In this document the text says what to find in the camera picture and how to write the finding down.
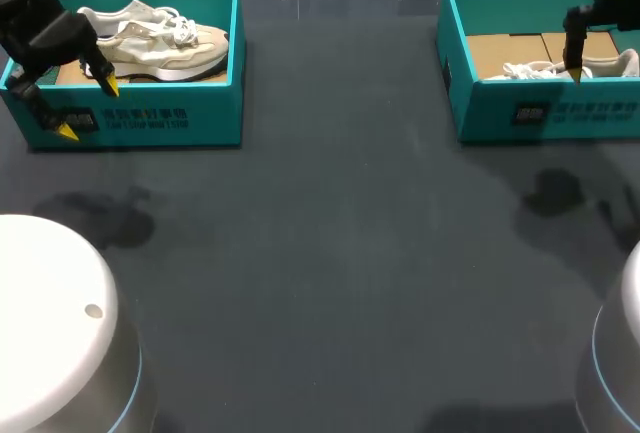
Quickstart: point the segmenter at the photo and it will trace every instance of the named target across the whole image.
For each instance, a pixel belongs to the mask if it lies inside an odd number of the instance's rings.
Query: cardboard insert
[[[505,63],[524,64],[532,61],[562,62],[564,33],[534,35],[467,36],[476,74],[481,80],[503,75]],[[612,58],[618,50],[608,32],[590,32],[584,43],[583,56]]]

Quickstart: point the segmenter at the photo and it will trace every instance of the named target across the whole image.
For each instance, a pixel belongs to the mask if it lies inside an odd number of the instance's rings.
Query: teal shoe box
[[[89,6],[117,11],[131,0],[60,0],[72,11]],[[0,80],[0,96],[34,149],[100,149],[132,147],[237,146],[242,137],[245,35],[240,0],[140,0],[170,6],[196,23],[229,32],[227,80],[192,83],[131,83],[110,98],[97,83],[55,85],[40,82],[43,97],[68,113],[80,141],[44,131],[27,108],[9,94],[10,61]]]
[[[436,43],[460,141],[640,137],[640,78],[478,78],[467,36],[563,33],[567,9],[592,2],[442,0]],[[618,51],[640,50],[640,32],[601,30]]]

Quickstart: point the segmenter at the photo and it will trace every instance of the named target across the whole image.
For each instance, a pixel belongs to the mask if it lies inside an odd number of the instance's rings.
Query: shoe box
[[[640,78],[487,80],[502,66],[562,61],[567,9],[593,0],[442,0],[436,46],[458,139],[640,137]],[[640,32],[591,31],[584,56],[640,51]]]
[[[117,11],[131,0],[60,0],[76,11],[89,6]],[[33,149],[237,146],[242,138],[245,36],[240,0],[141,0],[171,6],[196,23],[229,32],[227,70],[194,82],[118,79],[120,95],[110,98],[84,77],[78,62],[51,69],[38,82],[42,96],[61,111],[80,141],[43,130],[26,106],[6,88],[15,68],[9,61],[0,96]]]

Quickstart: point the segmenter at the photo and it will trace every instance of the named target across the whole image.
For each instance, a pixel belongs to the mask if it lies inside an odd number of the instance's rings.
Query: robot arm
[[[82,59],[102,90],[118,95],[113,65],[96,46],[97,35],[82,14],[58,0],[0,0],[0,45],[20,65],[8,79],[9,91],[23,100],[39,124],[67,138],[77,136],[64,115],[49,107],[36,81],[53,66]]]
[[[564,20],[563,59],[576,82],[582,72],[582,50],[591,26],[616,25],[620,31],[640,29],[640,0],[594,0],[593,5],[570,8]]]

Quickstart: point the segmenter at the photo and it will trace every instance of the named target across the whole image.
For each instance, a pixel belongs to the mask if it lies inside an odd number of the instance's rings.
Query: gray metal cylinder
[[[151,431],[156,393],[138,334],[86,240],[0,216],[0,300],[0,433]]]
[[[640,432],[640,247],[609,293],[578,368],[576,407],[588,433]]]

